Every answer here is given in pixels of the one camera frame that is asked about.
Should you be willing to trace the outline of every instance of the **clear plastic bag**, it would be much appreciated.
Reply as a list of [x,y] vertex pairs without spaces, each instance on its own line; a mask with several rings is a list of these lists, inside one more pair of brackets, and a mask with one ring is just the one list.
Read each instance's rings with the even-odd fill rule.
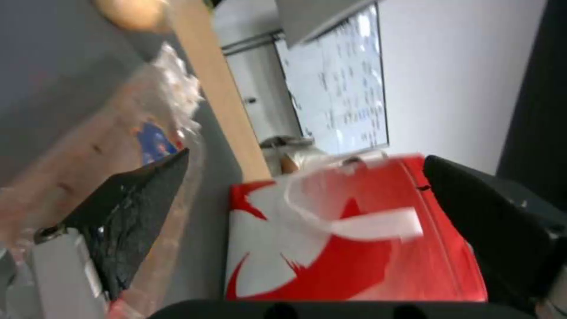
[[[200,100],[198,80],[188,77],[175,51],[164,44],[95,115],[65,135],[0,192],[0,239],[21,262],[36,229],[64,219],[113,174],[131,171],[189,149],[189,164],[160,235],[129,289],[111,305],[113,318],[152,314],[160,305],[175,265],[179,240],[201,180],[200,126],[192,115]],[[162,137],[155,149],[142,143],[147,126]]]

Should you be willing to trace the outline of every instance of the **red and white bag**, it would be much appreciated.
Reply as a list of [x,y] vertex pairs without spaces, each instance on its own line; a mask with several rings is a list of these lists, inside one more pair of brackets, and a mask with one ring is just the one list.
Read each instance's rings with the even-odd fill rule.
[[334,162],[234,186],[226,298],[485,301],[423,163]]

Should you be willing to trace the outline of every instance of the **gray surface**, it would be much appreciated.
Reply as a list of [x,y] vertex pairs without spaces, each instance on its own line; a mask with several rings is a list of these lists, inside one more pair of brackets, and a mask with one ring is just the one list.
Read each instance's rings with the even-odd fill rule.
[[377,0],[276,0],[288,47],[318,37]]
[[[88,0],[0,2],[0,186],[96,112],[160,42],[118,30]],[[166,303],[221,297],[229,185],[242,180],[207,102],[196,119],[206,142],[205,173]]]

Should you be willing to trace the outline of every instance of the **blurry object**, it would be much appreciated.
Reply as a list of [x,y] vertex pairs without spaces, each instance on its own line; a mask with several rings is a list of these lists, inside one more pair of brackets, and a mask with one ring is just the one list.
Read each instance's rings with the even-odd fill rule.
[[[153,241],[150,235],[147,241],[136,242],[135,247],[129,248],[139,248],[137,257],[145,256],[145,259],[133,278],[129,274],[120,279],[123,281],[121,288],[132,282],[109,310],[113,318],[146,317],[153,313],[169,285],[179,249],[177,243],[184,233],[201,180],[204,146],[198,132],[200,126],[191,119],[200,100],[197,92],[198,81],[186,74],[175,51],[164,44],[154,64],[146,64],[137,70],[130,80],[116,89],[104,107],[84,123],[77,123],[76,128],[3,189],[0,192],[0,237],[10,248],[16,264],[25,264],[26,256],[34,247],[33,234],[37,229],[60,223],[110,176],[137,170],[172,154],[188,156],[185,159],[187,169],[177,171],[178,175],[171,179],[170,186],[176,191],[171,190],[174,198],[170,205],[162,206],[166,215],[161,217],[165,219],[155,220],[156,224],[151,226],[158,228],[163,223],[151,252],[145,256],[144,250]],[[185,148],[190,150],[189,155],[182,151]],[[178,188],[175,181],[182,181]],[[110,198],[105,201],[98,204],[113,202]],[[141,211],[150,209],[149,206],[142,207],[150,203],[140,204],[137,208]],[[134,202],[128,205],[122,209],[136,208]],[[100,216],[89,218],[97,220],[109,216],[103,223],[113,223],[118,216],[113,215],[114,208],[92,212]],[[138,234],[147,231],[136,228],[147,226],[138,221],[135,226],[120,231]],[[77,220],[71,224],[84,226]],[[156,233],[154,228],[148,231]],[[117,262],[132,263],[131,266],[137,267],[137,257]],[[33,280],[29,282],[26,285],[35,286]]]
[[232,188],[229,300],[486,300],[424,159],[365,153]]
[[110,21],[134,31],[155,31],[164,20],[164,0],[95,0]]

